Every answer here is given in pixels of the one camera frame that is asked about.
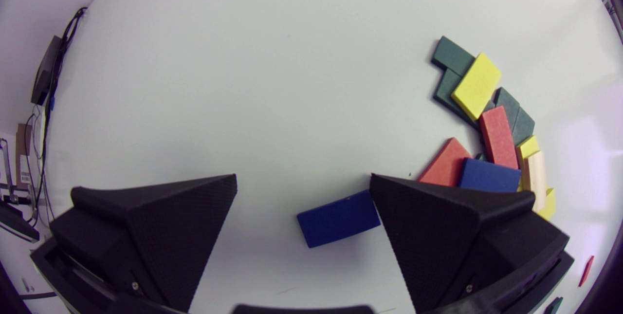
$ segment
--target black device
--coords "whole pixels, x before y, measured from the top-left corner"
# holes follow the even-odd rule
[[[60,37],[53,36],[47,51],[41,60],[35,83],[33,85],[33,94],[31,95],[31,103],[43,105],[45,98],[50,91],[50,85],[55,72],[58,72],[58,64],[60,63]]]
[[[564,252],[569,237],[532,212],[530,191],[373,174],[370,194],[419,313],[526,313],[573,262]]]
[[[112,313],[128,302],[124,295],[187,312],[236,192],[233,174],[123,190],[76,187],[73,208],[51,222],[53,237],[31,258],[74,314]]]

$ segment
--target teal block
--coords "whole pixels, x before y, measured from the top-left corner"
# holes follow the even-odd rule
[[[463,77],[467,70],[474,63],[474,57],[466,52],[460,46],[456,45],[447,37],[441,37],[437,44],[434,54],[432,55],[432,63],[439,68],[452,70],[454,73]]]
[[[459,116],[461,119],[463,119],[463,121],[467,122],[470,126],[474,127],[476,130],[480,130],[480,126],[478,125],[478,123],[475,121],[472,121],[470,117],[468,117],[467,114],[465,114],[465,112],[463,112],[463,110],[460,107],[458,107],[457,103],[454,102],[454,100],[450,96],[452,92],[454,92],[454,89],[456,89],[457,85],[460,82],[461,82],[461,76],[459,76],[457,73],[453,72],[452,70],[445,70],[445,72],[443,72],[443,76],[441,77],[441,80],[439,81],[439,84],[437,85],[437,89],[435,90],[435,93],[433,94],[433,98],[438,103],[441,103],[441,105],[446,107],[448,110],[451,110],[452,112],[454,112],[454,114]]]
[[[556,297],[554,301],[552,301],[550,305],[545,308],[543,314],[556,314],[556,312],[558,312],[558,308],[560,308],[561,303],[563,303],[563,297]]]
[[[499,88],[495,92],[494,103],[496,106],[504,106],[508,127],[513,130],[514,122],[517,120],[517,113],[519,112],[519,102],[505,88]]]
[[[512,133],[515,147],[534,133],[534,120],[522,107],[519,107],[519,112],[517,112],[517,120],[514,122]]]
[[[486,155],[486,154],[484,154],[484,153],[479,153],[479,154],[477,154],[477,155],[476,155],[476,159],[477,159],[477,160],[479,160],[479,161],[486,161],[486,162],[487,162],[487,161],[489,161],[489,160],[487,159],[487,155]]]

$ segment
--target blue block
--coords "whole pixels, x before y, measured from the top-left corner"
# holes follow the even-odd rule
[[[489,192],[516,192],[521,170],[465,158],[458,186]]]
[[[344,239],[381,225],[372,197],[367,190],[335,202],[299,213],[309,248]]]

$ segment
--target red block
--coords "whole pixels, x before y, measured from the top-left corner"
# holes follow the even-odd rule
[[[463,168],[463,159],[472,158],[455,137],[448,139],[435,158],[418,178],[422,183],[456,186]]]
[[[584,281],[586,281],[586,278],[588,277],[588,272],[590,272],[590,266],[592,265],[593,259],[595,259],[595,256],[590,256],[590,258],[588,258],[588,261],[586,261],[585,271],[582,273],[582,279],[580,280],[580,284],[578,285],[578,287],[582,286]]]
[[[518,169],[513,135],[508,127],[504,106],[483,112],[480,115],[480,129],[489,159],[496,165]]]

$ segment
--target rectangular block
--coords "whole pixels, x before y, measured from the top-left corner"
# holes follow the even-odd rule
[[[563,297],[556,297],[550,305],[545,308],[543,314],[556,314],[558,312],[558,308],[560,308],[561,303],[563,303]]]
[[[525,189],[534,192],[536,200],[532,210],[538,212],[545,208],[547,199],[547,180],[545,179],[545,160],[543,152],[538,151],[525,159],[525,167],[528,171],[528,186]]]
[[[517,154],[504,106],[484,112],[480,117],[480,130],[489,159],[496,165],[517,169]]]
[[[451,137],[430,161],[418,178],[422,183],[456,186],[463,168],[463,159],[471,155],[455,137]]]
[[[582,278],[580,279],[580,283],[578,287],[582,287],[586,279],[588,278],[588,274],[590,272],[590,266],[592,265],[592,261],[595,259],[595,256],[590,256],[586,261],[585,271],[582,272]]]
[[[528,137],[528,139],[525,139],[522,143],[517,145],[517,161],[519,162],[519,169],[521,170],[521,184],[523,186],[528,186],[530,184],[528,181],[530,177],[525,167],[525,159],[539,150],[539,143],[536,140],[536,135]]]
[[[437,89],[433,94],[433,99],[438,103],[441,103],[443,107],[446,107],[448,110],[459,116],[463,121],[465,121],[470,126],[474,127],[477,130],[480,130],[480,126],[476,121],[472,121],[470,117],[461,110],[461,107],[458,107],[457,103],[452,99],[452,92],[457,88],[457,85],[461,82],[461,77],[448,69],[443,72],[443,76],[437,85]]]
[[[441,37],[437,44],[432,63],[445,70],[450,69],[459,76],[465,75],[474,62],[474,57],[447,37]]]
[[[521,171],[465,158],[459,187],[489,192],[516,192]]]
[[[536,213],[546,221],[549,221],[556,213],[556,191],[554,188],[547,189],[545,193],[545,207]]]
[[[505,88],[499,88],[495,92],[494,103],[496,106],[504,106],[504,111],[507,113],[508,127],[512,132],[514,123],[517,120],[517,113],[519,112],[519,102]]]
[[[528,115],[522,107],[519,107],[517,112],[517,119],[514,122],[513,143],[519,145],[522,141],[527,139],[534,132],[534,120]]]
[[[301,212],[296,218],[309,248],[341,240],[381,225],[376,207],[367,190]]]
[[[500,81],[501,72],[493,62],[480,53],[452,93],[452,99],[471,120],[476,121]]]

